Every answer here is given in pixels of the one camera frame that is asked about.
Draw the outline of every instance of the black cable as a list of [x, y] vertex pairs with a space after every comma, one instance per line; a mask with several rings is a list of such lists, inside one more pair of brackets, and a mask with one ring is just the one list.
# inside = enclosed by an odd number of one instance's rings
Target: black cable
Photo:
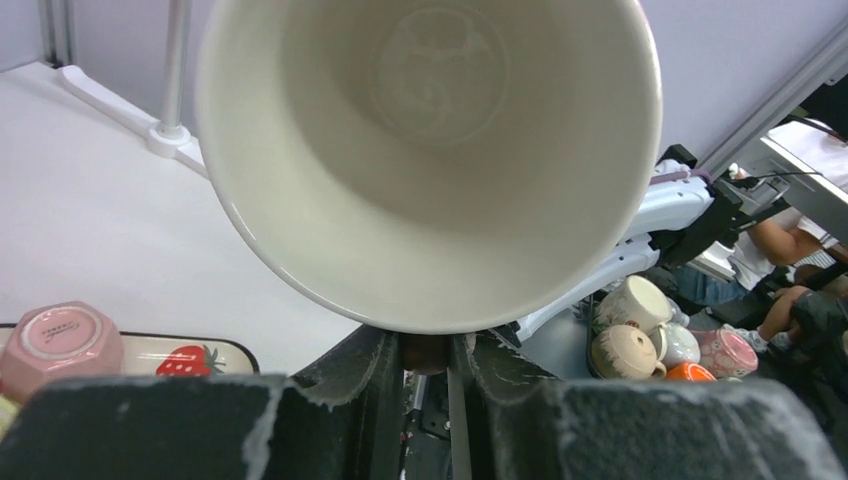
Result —
[[846, 142], [846, 140], [842, 137], [842, 135], [840, 135], [839, 133], [837, 133], [837, 132], [836, 132], [836, 130], [833, 130], [833, 129], [830, 129], [830, 128], [828, 128], [828, 127], [825, 127], [825, 126], [823, 126], [823, 125], [821, 125], [821, 124], [818, 124], [818, 123], [816, 123], [816, 122], [814, 122], [814, 121], [810, 120], [809, 118], [799, 117], [798, 115], [795, 115], [795, 114], [792, 114], [792, 113], [790, 113], [789, 115], [787, 115], [787, 116], [786, 116], [786, 118], [788, 118], [789, 120], [792, 120], [792, 121], [794, 121], [794, 122], [798, 122], [798, 123], [804, 124], [804, 125], [806, 125], [806, 126], [808, 126], [808, 127], [815, 128], [816, 130], [822, 131], [822, 132], [824, 132], [824, 133], [826, 133], [826, 134], [830, 135], [831, 137], [833, 137], [833, 138], [835, 138], [835, 139], [839, 140], [839, 141], [840, 141], [840, 142], [842, 142], [842, 143], [845, 143], [845, 142]]
[[770, 177], [799, 177], [799, 176], [813, 176], [813, 175], [818, 175], [818, 176], [824, 177], [824, 174], [821, 173], [821, 172], [781, 172], [781, 173], [769, 173], [769, 174], [766, 174], [766, 175], [759, 175], [759, 176], [756, 176], [756, 177], [745, 177], [742, 180], [745, 180], [745, 179], [748, 179], [748, 178], [753, 179], [753, 180], [759, 180], [761, 178], [770, 178]]
[[824, 174], [821, 172], [780, 172], [780, 173], [767, 173], [765, 175], [760, 175], [757, 177], [745, 177], [738, 178], [734, 180], [726, 180], [731, 185], [737, 188], [754, 188], [759, 183], [760, 179], [763, 178], [771, 178], [771, 177], [797, 177], [797, 176], [813, 176], [820, 175], [824, 177]]

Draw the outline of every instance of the pink bowl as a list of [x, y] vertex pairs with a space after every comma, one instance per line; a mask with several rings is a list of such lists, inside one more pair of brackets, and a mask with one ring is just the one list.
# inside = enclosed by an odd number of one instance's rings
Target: pink bowl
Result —
[[741, 378], [759, 366], [754, 349], [735, 333], [724, 330], [692, 331], [701, 347], [701, 365], [716, 378]]
[[93, 307], [39, 308], [21, 318], [0, 355], [3, 393], [24, 402], [58, 378], [119, 374], [123, 358], [120, 332]]

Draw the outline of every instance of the gray wall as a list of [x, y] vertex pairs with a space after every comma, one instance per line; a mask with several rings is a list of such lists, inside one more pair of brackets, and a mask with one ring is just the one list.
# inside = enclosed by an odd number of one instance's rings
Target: gray wall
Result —
[[[215, 1], [237, 0], [194, 1], [189, 78]], [[96, 80], [157, 114], [168, 1], [73, 2], [78, 63]], [[663, 146], [683, 143], [696, 155], [706, 154], [730, 134], [848, 15], [848, 0], [642, 0], [642, 4], [662, 66]], [[194, 130], [192, 96], [190, 81], [184, 121]]]
[[0, 72], [43, 56], [36, 0], [0, 0]]

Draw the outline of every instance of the desk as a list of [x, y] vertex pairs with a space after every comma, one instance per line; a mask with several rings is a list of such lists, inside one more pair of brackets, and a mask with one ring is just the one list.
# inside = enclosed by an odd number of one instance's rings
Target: desk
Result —
[[786, 174], [783, 179], [790, 187], [783, 198], [789, 205], [840, 242], [848, 243], [848, 223], [844, 221], [848, 218], [848, 193], [816, 174], [815, 169], [769, 137], [754, 142], [751, 150], [758, 160], [745, 165], [748, 173], [752, 176]]
[[279, 280], [211, 185], [59, 84], [0, 74], [0, 323], [67, 300], [119, 328], [222, 337], [293, 373], [358, 324]]

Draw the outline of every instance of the beige mug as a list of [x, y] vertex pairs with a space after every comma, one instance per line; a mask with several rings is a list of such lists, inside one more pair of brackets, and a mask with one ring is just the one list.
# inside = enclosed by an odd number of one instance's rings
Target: beige mug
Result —
[[671, 304], [653, 283], [631, 275], [598, 305], [593, 319], [596, 332], [613, 325], [630, 325], [645, 333], [672, 316]]
[[601, 332], [592, 342], [590, 355], [603, 378], [662, 379], [667, 373], [651, 339], [629, 325], [614, 325]]

